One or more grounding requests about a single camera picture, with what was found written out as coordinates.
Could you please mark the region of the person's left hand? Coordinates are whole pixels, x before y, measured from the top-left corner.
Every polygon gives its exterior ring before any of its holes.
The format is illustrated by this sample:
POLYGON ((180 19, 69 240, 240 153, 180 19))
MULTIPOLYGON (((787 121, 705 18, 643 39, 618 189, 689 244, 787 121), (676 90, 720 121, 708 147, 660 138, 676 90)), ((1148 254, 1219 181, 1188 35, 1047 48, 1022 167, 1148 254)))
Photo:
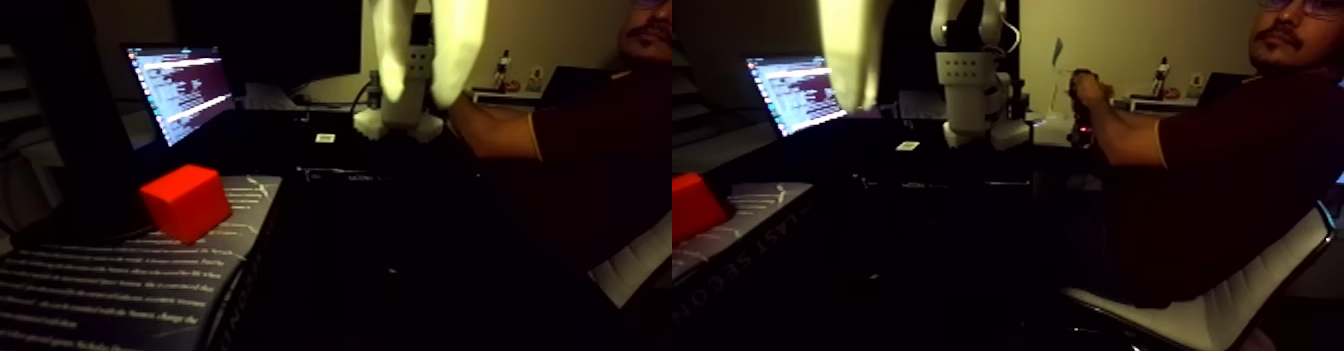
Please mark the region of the person's left hand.
POLYGON ((1111 87, 1091 70, 1077 69, 1070 77, 1068 95, 1075 104, 1075 112, 1081 112, 1081 108, 1107 108, 1111 87))

